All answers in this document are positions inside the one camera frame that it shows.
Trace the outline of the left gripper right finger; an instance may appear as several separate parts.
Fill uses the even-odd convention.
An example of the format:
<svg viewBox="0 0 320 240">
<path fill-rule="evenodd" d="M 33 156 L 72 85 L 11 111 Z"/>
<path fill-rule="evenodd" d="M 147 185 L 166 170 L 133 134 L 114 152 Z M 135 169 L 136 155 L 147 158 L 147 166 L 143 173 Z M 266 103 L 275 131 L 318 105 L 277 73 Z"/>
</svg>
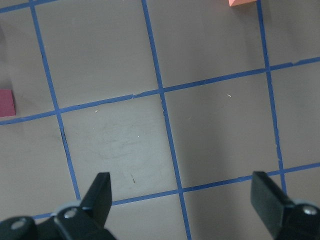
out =
<svg viewBox="0 0 320 240">
<path fill-rule="evenodd" d="M 291 199 L 263 171 L 252 173 L 250 201 L 274 240 L 318 240 L 320 208 Z"/>
</svg>

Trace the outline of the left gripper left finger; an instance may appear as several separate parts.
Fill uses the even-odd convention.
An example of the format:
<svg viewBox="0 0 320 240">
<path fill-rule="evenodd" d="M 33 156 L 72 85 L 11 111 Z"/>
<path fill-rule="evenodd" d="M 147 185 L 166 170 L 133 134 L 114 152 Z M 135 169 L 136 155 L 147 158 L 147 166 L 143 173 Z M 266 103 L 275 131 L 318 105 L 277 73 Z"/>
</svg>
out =
<svg viewBox="0 0 320 240">
<path fill-rule="evenodd" d="M 63 240 L 114 240 L 105 228 L 111 206 L 111 176 L 100 172 L 80 203 L 61 209 L 53 220 Z"/>
</svg>

